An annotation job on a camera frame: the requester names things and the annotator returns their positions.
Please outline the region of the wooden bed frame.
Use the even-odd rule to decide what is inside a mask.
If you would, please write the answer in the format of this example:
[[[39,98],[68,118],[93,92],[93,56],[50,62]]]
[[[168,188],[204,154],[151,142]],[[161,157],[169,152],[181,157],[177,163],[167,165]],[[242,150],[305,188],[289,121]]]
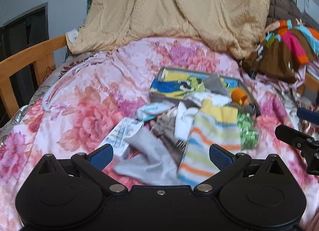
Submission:
[[[47,70],[56,69],[54,52],[66,45],[66,36],[63,35],[28,47],[1,61],[1,100],[9,118],[19,110],[10,77],[26,66],[33,65],[37,84],[41,85],[48,75]]]

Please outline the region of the brown multicolour garment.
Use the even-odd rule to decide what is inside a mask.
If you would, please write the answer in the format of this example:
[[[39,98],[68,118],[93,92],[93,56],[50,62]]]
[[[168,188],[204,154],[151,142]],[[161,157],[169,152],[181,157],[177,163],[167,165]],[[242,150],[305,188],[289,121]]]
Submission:
[[[295,18],[276,21],[265,31],[260,43],[241,62],[242,68],[252,79],[264,75],[294,84],[299,68],[318,59],[318,30]]]

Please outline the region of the white cotton swab box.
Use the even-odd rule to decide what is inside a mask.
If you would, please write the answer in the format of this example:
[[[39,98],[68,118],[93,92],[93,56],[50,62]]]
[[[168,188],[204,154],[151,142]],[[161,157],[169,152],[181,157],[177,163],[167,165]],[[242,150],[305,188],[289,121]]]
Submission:
[[[114,156],[119,159],[127,159],[130,154],[130,146],[126,138],[134,136],[144,125],[144,122],[124,117],[102,140],[99,148],[105,144],[112,145]]]

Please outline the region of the pink floral bed sheet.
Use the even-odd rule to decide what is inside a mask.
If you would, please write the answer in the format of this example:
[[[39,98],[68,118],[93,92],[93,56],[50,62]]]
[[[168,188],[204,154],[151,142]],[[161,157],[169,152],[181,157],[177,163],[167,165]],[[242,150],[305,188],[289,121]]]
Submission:
[[[261,111],[256,119],[260,140],[250,155],[280,155],[307,198],[301,227],[318,230],[318,177],[306,173],[297,150],[275,137],[277,125],[292,125],[291,100],[251,79],[230,56],[182,38],[144,38],[112,54],[99,53],[65,69],[49,95],[29,107],[1,147],[1,230],[21,228],[15,197],[40,158],[95,150],[122,118],[133,117],[149,102],[151,82],[164,66],[218,73],[245,84]]]

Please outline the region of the orange cup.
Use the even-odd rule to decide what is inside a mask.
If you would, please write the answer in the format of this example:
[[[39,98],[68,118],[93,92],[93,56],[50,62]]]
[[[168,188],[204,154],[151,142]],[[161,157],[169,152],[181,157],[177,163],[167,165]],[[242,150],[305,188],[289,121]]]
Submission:
[[[248,105],[248,95],[245,90],[241,88],[236,88],[231,93],[232,101],[239,105]]]

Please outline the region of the white towel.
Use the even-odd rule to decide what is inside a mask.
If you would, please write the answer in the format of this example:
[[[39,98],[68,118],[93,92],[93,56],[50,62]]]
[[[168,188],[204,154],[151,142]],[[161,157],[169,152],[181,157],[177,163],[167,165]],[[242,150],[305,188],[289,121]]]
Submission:
[[[175,118],[175,138],[187,142],[195,115],[198,111],[199,109],[196,107],[186,108],[183,102],[179,102]]]

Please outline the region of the grey tray with cartoon lining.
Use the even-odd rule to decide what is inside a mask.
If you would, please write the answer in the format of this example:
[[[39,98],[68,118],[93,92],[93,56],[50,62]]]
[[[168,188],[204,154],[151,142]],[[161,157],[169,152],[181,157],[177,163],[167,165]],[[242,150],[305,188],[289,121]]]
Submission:
[[[260,107],[256,99],[241,80],[233,77],[222,76],[216,73],[205,73],[174,67],[162,67],[159,70],[149,89],[150,101],[160,102],[167,100],[176,105],[181,101],[187,108],[199,107],[192,101],[185,100],[184,97],[192,92],[210,92],[205,88],[203,80],[211,75],[219,76],[223,86],[228,90],[230,98],[232,91],[238,87],[245,90],[247,93],[248,105],[239,105],[231,101],[231,103],[228,104],[229,106],[238,108],[241,113],[249,113],[256,117],[261,115]]]

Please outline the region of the striped pastel towel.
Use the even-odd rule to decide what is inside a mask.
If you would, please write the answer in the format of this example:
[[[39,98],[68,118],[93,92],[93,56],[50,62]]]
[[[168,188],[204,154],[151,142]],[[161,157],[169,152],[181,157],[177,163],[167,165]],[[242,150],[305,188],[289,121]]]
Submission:
[[[184,184],[195,187],[220,170],[210,161],[209,148],[217,144],[237,153],[241,150],[238,109],[232,106],[213,106],[203,100],[194,118],[177,177]]]

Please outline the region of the yellow dotted quilt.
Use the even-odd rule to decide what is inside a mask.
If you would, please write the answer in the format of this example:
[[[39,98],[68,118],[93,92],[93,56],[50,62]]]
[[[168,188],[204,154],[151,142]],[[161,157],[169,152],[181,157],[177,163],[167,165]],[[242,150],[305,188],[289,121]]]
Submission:
[[[144,37],[203,41],[212,50],[245,58],[266,26],[270,0],[93,0],[74,54],[114,52]]]

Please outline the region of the brown quilted blanket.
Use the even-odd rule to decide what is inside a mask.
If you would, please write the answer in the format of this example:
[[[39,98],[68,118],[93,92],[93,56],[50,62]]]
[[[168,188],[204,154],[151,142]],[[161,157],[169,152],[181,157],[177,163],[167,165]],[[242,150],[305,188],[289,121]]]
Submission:
[[[306,22],[305,17],[301,14],[294,0],[270,0],[266,26],[275,21],[294,18],[302,19],[306,26],[310,26],[310,24]]]

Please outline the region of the dark cabinet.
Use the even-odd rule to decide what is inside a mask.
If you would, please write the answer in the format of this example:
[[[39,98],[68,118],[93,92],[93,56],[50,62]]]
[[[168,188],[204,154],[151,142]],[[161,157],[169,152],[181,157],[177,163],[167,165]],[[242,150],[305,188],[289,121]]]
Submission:
[[[25,11],[1,27],[1,61],[48,39],[48,4],[43,3]],[[26,105],[38,89],[32,65],[11,76],[10,82],[19,107]]]

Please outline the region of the grey cloth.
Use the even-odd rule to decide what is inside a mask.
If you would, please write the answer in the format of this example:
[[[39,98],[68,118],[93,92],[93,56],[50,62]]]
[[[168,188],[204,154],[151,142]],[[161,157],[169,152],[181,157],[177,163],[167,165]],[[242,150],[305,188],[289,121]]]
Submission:
[[[139,154],[117,163],[114,172],[151,186],[183,184],[177,177],[177,165],[169,151],[147,128],[140,128],[125,141],[138,150]]]

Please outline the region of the glass jar of green stars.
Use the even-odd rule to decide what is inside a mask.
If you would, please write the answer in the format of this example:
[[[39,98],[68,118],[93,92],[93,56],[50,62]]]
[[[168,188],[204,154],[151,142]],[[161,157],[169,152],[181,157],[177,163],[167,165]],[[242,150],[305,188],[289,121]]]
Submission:
[[[254,149],[259,141],[254,119],[249,113],[238,112],[237,125],[240,132],[241,150]]]

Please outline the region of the beige drawstring pouch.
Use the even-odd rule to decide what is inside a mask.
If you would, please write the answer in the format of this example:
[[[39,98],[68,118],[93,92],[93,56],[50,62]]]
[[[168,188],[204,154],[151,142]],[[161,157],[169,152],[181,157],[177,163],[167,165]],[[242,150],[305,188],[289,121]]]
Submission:
[[[172,108],[156,119],[150,121],[151,133],[159,138],[167,148],[177,167],[182,161],[186,142],[175,137],[175,120],[177,109]]]

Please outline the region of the white maroon floral blanket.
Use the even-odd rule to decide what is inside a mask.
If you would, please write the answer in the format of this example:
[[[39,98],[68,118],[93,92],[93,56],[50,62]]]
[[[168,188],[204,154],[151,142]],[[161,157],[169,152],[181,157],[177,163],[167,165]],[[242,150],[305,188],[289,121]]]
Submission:
[[[297,116],[298,108],[318,113],[318,105],[310,100],[313,93],[306,89],[303,94],[299,94],[295,89],[285,87],[288,85],[281,81],[274,84],[278,96],[274,101],[274,111],[280,122],[309,136],[318,135],[317,125]]]

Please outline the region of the white baby garment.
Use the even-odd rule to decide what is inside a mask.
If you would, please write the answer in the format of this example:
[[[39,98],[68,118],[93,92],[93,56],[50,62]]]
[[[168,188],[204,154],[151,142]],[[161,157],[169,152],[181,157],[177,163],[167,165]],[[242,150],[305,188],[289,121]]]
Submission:
[[[231,103],[232,99],[227,95],[211,92],[192,92],[184,97],[185,100],[192,101],[199,107],[202,107],[203,100],[211,101],[213,106],[226,106]]]

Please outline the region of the white tissue packet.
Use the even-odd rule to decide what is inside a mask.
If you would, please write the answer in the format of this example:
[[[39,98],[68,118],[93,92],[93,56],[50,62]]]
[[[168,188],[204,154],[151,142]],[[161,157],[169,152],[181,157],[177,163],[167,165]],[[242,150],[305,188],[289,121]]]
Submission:
[[[151,102],[137,109],[136,118],[139,121],[149,121],[173,107],[175,104],[169,101]]]

